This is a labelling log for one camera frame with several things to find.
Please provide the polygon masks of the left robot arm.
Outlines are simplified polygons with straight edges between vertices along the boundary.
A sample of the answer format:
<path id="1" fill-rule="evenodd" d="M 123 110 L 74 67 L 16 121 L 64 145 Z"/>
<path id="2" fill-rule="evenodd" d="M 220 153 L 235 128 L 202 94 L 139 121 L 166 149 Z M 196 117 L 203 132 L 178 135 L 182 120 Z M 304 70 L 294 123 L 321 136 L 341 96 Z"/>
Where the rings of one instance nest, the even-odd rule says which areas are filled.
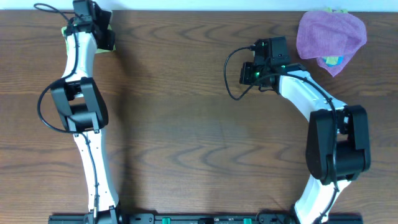
<path id="1" fill-rule="evenodd" d="M 75 18 L 63 32 L 67 65 L 62 78 L 51 87 L 51 94 L 83 163 L 89 198 L 88 214 L 80 221 L 122 223 L 105 151 L 108 110 L 93 78 L 97 51 L 112 51 L 114 47 L 115 33 L 109 28 L 112 13 L 93 1 L 74 1 L 73 10 Z"/>

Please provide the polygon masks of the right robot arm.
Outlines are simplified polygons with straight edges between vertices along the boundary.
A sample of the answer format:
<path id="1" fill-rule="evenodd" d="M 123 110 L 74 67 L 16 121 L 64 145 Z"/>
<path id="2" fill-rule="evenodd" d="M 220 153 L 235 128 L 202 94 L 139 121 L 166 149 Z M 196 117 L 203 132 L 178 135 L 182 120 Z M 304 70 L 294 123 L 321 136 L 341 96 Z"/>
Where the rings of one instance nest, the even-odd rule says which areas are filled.
<path id="1" fill-rule="evenodd" d="M 281 223 L 362 223 L 354 214 L 330 213 L 341 192 L 370 168 L 368 116 L 324 90 L 300 63 L 291 63 L 285 37 L 259 39 L 248 46 L 239 82 L 272 90 L 289 100 L 308 121 L 305 160 L 310 173 L 301 197 Z"/>

